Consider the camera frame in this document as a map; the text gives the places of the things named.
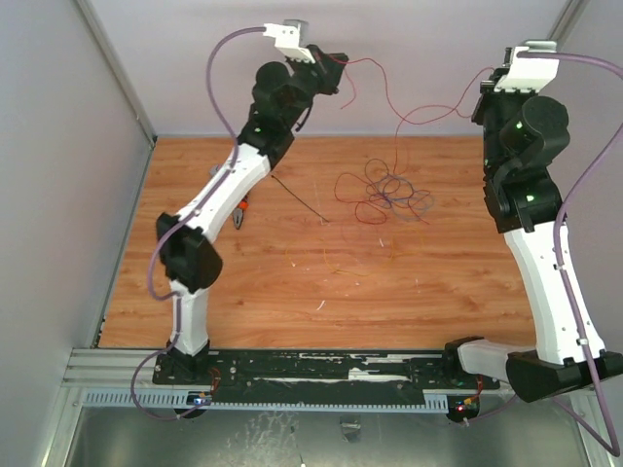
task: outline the wooden tabletop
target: wooden tabletop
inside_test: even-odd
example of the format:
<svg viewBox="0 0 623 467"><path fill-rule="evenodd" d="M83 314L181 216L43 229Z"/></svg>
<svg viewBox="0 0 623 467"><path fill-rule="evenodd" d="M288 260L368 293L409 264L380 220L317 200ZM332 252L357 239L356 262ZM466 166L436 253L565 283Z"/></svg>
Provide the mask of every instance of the wooden tabletop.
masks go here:
<svg viewBox="0 0 623 467"><path fill-rule="evenodd" d="M519 270L495 231L482 191L482 139L398 140L396 173L434 205L418 221L359 222L353 203L336 200L343 172L364 177L371 159L394 165L393 138L299 138L274 174L324 222L271 177L250 193L242 228L228 221L215 247L224 261L210 289L214 347L437 348L479 335L533 344L534 328ZM192 199L222 162L222 139L161 139L119 271L100 346L162 346L171 302L147 294L155 222ZM383 164L370 162L381 176ZM338 197L369 197L344 175ZM361 221L382 215L362 204ZM168 290L164 269L155 283Z"/></svg>

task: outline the floor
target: floor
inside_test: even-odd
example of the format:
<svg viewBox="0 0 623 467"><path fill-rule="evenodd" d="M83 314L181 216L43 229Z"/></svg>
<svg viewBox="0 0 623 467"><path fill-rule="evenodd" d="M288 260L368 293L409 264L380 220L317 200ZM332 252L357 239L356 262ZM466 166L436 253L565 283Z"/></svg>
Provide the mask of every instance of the floor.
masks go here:
<svg viewBox="0 0 623 467"><path fill-rule="evenodd" d="M493 396L484 399L486 411L501 403ZM83 409L68 466L171 465L589 464L577 425L550 401L516 403L469 427L442 414L208 411L194 420L162 423L136 409Z"/></svg>
<svg viewBox="0 0 623 467"><path fill-rule="evenodd" d="M230 148L221 139L159 140L100 346L166 342L171 303L151 300L145 281L155 221L192 199ZM336 200L334 189L342 200L369 198L364 182L338 177L363 178L370 162L368 175L381 179L383 161L430 191L432 207L396 208L399 218ZM438 348L471 335L534 342L519 271L483 202L481 138L399 138L397 150L393 138L300 138L274 174L328 222L273 178L252 190L241 229L227 222L215 243L225 267L210 289L212 346ZM168 290L162 268L155 282Z"/></svg>

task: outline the wooden table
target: wooden table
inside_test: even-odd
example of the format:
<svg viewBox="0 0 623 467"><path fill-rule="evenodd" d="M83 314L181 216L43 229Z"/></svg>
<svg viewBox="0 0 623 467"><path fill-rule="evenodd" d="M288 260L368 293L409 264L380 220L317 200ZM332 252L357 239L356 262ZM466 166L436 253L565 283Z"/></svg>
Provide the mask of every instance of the wooden table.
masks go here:
<svg viewBox="0 0 623 467"><path fill-rule="evenodd" d="M297 139L275 175L330 222L273 178L253 189L242 228L228 221L215 244L225 267L210 289L212 346L436 348L471 335L534 342L519 271L483 202L481 138L398 142L397 172L407 167L402 176L434 196L427 223L390 215L362 224L353 204L335 199L341 172L363 177L373 158L391 169L393 138ZM222 139L159 140L100 346L166 342L171 303L151 300L145 280L155 221L186 204L229 151ZM365 190L351 176L338 185L346 199L363 199ZM380 220L369 206L359 214ZM168 290L162 267L155 282Z"/></svg>

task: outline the gray panel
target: gray panel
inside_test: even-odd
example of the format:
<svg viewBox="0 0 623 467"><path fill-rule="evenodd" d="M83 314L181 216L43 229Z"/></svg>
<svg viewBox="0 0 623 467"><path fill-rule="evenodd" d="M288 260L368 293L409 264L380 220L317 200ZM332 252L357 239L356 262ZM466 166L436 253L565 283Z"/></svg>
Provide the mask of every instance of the gray panel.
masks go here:
<svg viewBox="0 0 623 467"><path fill-rule="evenodd" d="M2 4L0 463L29 466L102 310L148 145L72 2Z"/></svg>
<svg viewBox="0 0 623 467"><path fill-rule="evenodd" d="M593 54L623 65L623 2L589 2L564 51ZM552 164L565 194L623 120L622 83L606 71L562 63L549 95L567 105L571 142ZM573 263L587 306L606 346L623 350L623 147L585 184L569 212Z"/></svg>
<svg viewBox="0 0 623 467"><path fill-rule="evenodd" d="M69 465L587 465L576 426L549 402L516 404L469 428L444 415L364 413L360 422L360 441L349 443L336 413L208 412L164 423L133 409L84 409Z"/></svg>
<svg viewBox="0 0 623 467"><path fill-rule="evenodd" d="M309 41L352 59L371 56L385 68L389 92L401 112L423 104L455 105L472 77L500 64L504 48L544 38L566 0L91 0L158 135L224 134L204 85L207 56L226 34L265 22L300 18L310 23ZM251 103L255 72L283 60L270 39L239 38L214 64L214 86L225 115L240 128ZM305 133L389 134L398 118L386 101L383 75L371 63L353 64L357 101L348 81L338 96L317 99ZM471 114L474 86L463 102ZM439 109L414 114L426 120ZM481 129L456 116L428 126L408 126L419 134L472 133Z"/></svg>

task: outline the robotic arm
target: robotic arm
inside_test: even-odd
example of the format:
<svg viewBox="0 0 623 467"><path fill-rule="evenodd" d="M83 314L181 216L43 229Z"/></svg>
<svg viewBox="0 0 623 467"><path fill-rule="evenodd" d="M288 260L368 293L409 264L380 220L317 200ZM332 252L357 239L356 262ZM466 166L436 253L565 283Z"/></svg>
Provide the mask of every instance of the robotic arm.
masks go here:
<svg viewBox="0 0 623 467"><path fill-rule="evenodd" d="M446 372L507 381L526 402L591 382L582 341L554 253L554 221L562 200L547 166L569 143L564 105L538 93L555 77L558 60L517 57L555 52L556 43L527 41L508 49L504 64L481 83L472 122L484 129L485 203L519 266L530 301L536 349L466 338L445 349ZM561 230L565 268L601 379L623 373L623 356L605 351L582 299Z"/></svg>
<svg viewBox="0 0 623 467"><path fill-rule="evenodd" d="M181 334L171 356L189 370L194 357L209 342L208 288L223 268L223 261L213 246L218 233L242 198L285 156L294 141L292 127L307 112L295 131L305 124L313 98L338 92L348 57L325 54L315 45L301 47L303 26L299 21L265 25L264 35L275 38L275 46L285 54L292 74L280 62L266 63L258 70L253 104L238 136L238 146L190 203L173 216L163 213L157 221L157 235L161 239L180 219L194 213L160 251L171 290L179 295L182 304L181 323L175 322L173 326L181 329Z"/></svg>

